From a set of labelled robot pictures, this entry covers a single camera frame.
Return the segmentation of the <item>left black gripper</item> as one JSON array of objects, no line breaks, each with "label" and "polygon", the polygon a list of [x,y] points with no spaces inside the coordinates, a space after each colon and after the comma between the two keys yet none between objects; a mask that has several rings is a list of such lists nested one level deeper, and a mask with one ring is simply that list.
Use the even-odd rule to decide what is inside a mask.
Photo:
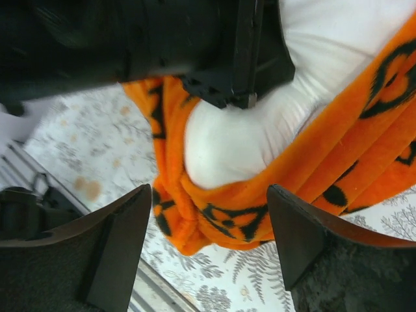
[{"label": "left black gripper", "polygon": [[1,104],[206,69],[235,1],[2,1]]}]

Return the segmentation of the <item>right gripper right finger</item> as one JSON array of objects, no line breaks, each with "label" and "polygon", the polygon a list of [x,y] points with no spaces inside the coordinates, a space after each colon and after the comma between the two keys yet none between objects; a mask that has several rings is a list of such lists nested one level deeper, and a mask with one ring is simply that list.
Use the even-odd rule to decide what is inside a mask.
[{"label": "right gripper right finger", "polygon": [[347,222],[279,185],[266,196],[296,311],[415,310],[415,242]]}]

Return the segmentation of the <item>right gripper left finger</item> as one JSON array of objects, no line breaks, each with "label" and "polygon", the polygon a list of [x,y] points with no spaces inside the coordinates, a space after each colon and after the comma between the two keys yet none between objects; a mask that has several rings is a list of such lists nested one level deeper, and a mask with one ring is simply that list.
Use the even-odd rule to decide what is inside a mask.
[{"label": "right gripper left finger", "polygon": [[80,215],[61,193],[1,192],[2,311],[127,311],[151,208],[142,185]]}]

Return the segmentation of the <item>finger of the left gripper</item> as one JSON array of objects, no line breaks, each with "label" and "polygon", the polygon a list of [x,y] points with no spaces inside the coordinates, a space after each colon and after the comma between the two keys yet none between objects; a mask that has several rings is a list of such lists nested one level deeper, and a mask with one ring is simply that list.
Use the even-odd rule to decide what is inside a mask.
[{"label": "finger of the left gripper", "polygon": [[293,80],[280,2],[217,1],[220,40],[210,61],[182,76],[191,95],[223,109],[253,107],[257,99]]}]

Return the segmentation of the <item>white pillow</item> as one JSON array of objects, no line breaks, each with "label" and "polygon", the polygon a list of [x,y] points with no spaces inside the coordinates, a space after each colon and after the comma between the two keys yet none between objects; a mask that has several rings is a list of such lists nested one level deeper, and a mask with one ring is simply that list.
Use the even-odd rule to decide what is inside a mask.
[{"label": "white pillow", "polygon": [[185,170],[203,189],[263,171],[378,55],[415,1],[281,1],[279,7],[294,79],[251,109],[196,105],[185,129]]}]

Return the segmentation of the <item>orange patterned pillowcase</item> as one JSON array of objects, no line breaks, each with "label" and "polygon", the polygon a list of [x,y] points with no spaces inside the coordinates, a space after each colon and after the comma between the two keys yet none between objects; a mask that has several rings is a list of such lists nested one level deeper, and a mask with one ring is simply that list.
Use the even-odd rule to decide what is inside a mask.
[{"label": "orange patterned pillowcase", "polygon": [[123,88],[151,126],[155,219],[183,255],[210,244],[251,250],[271,241],[272,184],[335,216],[415,184],[414,17],[281,156],[254,178],[214,190],[197,187],[184,167],[185,123],[197,98],[170,76]]}]

